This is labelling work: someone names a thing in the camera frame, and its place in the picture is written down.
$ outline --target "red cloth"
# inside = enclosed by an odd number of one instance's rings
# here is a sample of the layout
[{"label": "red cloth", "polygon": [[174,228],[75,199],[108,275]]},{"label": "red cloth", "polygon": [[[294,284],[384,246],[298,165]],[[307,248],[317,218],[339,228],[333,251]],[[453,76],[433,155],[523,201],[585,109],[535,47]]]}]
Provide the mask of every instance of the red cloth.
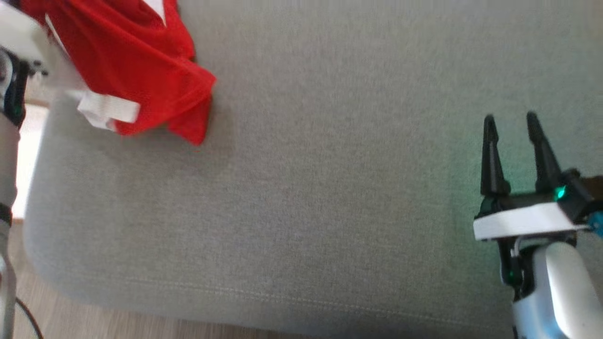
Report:
[{"label": "red cloth", "polygon": [[196,65],[195,48],[177,0],[164,0],[166,25],[142,0],[21,0],[44,24],[48,14],[90,89],[140,104],[133,135],[165,122],[195,145],[205,138],[215,77]]}]

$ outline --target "green led light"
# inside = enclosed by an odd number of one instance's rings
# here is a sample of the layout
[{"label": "green led light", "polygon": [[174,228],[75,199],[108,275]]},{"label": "green led light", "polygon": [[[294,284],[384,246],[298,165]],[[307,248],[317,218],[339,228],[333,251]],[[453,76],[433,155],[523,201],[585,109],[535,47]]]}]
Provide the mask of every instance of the green led light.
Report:
[{"label": "green led light", "polygon": [[557,187],[555,188],[555,201],[559,201],[565,197],[567,193],[567,186]]}]

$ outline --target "gray cushion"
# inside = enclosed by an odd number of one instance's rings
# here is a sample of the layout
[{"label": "gray cushion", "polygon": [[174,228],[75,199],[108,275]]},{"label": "gray cushion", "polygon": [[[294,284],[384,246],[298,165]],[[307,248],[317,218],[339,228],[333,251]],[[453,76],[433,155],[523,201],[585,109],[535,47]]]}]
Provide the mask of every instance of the gray cushion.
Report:
[{"label": "gray cushion", "polygon": [[[122,138],[59,100],[28,253],[57,289],[109,307],[332,337],[508,338],[497,247],[472,232],[483,117],[496,114],[516,191],[535,179],[529,109],[563,167],[600,172],[595,5],[181,0],[219,79],[206,142]],[[580,247],[601,291],[603,247]]]}]

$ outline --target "blue connector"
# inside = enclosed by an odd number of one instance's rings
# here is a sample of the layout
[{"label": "blue connector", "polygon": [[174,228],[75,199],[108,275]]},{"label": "blue connector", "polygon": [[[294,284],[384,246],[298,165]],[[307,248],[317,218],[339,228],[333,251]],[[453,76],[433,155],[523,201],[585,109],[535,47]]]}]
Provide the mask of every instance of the blue connector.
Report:
[{"label": "blue connector", "polygon": [[603,212],[593,213],[589,219],[590,229],[603,238]]}]

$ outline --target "gray fabric surface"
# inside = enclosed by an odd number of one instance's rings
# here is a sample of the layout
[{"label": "gray fabric surface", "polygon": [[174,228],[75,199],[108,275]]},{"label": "gray fabric surface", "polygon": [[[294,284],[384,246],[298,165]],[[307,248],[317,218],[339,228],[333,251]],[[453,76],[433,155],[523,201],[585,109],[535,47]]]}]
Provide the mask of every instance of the gray fabric surface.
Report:
[{"label": "gray fabric surface", "polygon": [[[219,79],[206,142],[122,138],[55,103],[26,217],[38,272],[84,302],[171,317],[509,338],[496,245],[472,236],[483,117],[515,190],[535,178],[529,109],[563,167],[601,172],[601,3],[180,6]],[[600,241],[580,248],[603,291]]]}]

